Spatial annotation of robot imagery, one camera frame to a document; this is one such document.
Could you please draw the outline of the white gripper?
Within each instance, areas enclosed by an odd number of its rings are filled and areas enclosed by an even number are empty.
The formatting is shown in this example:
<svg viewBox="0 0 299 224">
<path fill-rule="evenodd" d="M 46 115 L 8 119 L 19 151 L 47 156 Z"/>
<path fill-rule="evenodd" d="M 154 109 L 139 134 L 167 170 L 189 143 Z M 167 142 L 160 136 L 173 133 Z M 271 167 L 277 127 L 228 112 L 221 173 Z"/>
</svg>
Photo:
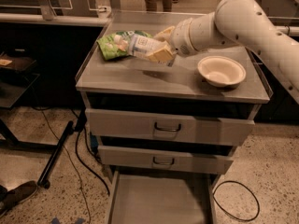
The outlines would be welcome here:
<svg viewBox="0 0 299 224">
<path fill-rule="evenodd" d="M 198 53 L 198 50 L 192 43 L 191 32 L 193 26 L 196 25 L 195 18 L 188 18 L 180 21 L 175 27 L 170 26 L 160 33 L 156 34 L 153 38 L 161 41 L 168 42 L 175 52 L 182 57 L 193 56 Z M 169 45 L 163 45 L 160 48 L 146 53 L 146 58 L 155 63 L 166 63 L 174 59 L 176 53 Z"/>
</svg>

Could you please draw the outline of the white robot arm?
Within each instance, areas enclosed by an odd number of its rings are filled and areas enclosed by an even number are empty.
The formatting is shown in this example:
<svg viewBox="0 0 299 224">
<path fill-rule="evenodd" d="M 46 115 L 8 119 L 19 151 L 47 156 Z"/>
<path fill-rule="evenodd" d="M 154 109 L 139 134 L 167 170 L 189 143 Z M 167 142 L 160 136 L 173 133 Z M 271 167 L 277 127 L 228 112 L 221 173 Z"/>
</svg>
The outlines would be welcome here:
<svg viewBox="0 0 299 224">
<path fill-rule="evenodd" d="M 153 62 L 205 49 L 239 45 L 253 52 L 299 103 L 299 43 L 283 34 L 255 0 L 221 0 L 214 12 L 188 18 L 156 35 L 158 46 L 146 53 Z"/>
</svg>

